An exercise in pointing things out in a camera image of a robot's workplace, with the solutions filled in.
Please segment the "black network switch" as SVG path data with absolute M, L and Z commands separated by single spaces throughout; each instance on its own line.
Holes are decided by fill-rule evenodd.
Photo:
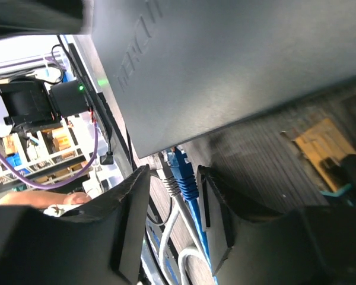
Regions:
M 96 1 L 91 38 L 140 158 L 356 76 L 356 1 Z

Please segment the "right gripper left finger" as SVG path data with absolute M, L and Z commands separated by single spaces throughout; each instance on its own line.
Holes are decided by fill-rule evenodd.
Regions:
M 60 217 L 0 206 L 0 284 L 136 284 L 150 168 Z

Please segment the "bare human hand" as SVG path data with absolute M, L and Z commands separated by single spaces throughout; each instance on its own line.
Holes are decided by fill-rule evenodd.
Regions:
M 25 205 L 46 209 L 51 205 L 80 205 L 91 201 L 84 192 L 59 194 L 47 191 L 12 192 L 0 199 L 0 205 Z

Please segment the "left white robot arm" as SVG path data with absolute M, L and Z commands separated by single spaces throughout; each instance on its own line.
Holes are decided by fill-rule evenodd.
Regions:
M 82 1 L 0 1 L 0 39 L 77 34 L 85 24 Z M 0 84 L 0 137 L 42 129 L 89 109 L 76 81 L 53 83 L 17 75 Z

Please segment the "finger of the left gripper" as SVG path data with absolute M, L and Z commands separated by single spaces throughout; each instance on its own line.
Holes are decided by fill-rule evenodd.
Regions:
M 0 1 L 0 37 L 78 34 L 86 15 L 85 1 Z

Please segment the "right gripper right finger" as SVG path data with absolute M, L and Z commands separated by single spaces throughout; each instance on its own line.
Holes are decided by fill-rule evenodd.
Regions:
M 283 214 L 198 167 L 212 275 L 220 284 L 356 284 L 356 207 Z

